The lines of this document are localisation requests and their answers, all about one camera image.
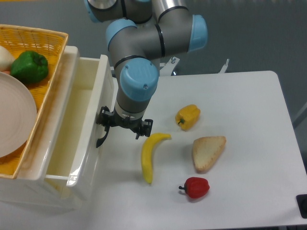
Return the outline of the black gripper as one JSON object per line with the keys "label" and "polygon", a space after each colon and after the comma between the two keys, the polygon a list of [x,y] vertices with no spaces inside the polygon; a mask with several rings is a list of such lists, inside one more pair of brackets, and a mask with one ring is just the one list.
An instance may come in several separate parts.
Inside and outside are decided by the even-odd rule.
{"label": "black gripper", "polygon": [[139,137],[149,137],[151,135],[153,120],[142,120],[142,116],[137,118],[126,116],[120,114],[116,109],[111,112],[107,106],[102,106],[98,113],[96,124],[103,126],[105,132],[108,132],[111,127],[130,129],[136,133],[135,139],[139,139]]}

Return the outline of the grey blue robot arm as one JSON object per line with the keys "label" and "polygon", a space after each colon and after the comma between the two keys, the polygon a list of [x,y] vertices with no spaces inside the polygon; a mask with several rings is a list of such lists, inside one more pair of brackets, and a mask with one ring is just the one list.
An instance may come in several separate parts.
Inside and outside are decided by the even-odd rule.
{"label": "grey blue robot arm", "polygon": [[154,60],[204,48],[205,19],[183,0],[87,0],[94,22],[109,22],[106,45],[118,82],[114,110],[103,106],[96,123],[150,136],[153,121],[143,115],[159,79]]}

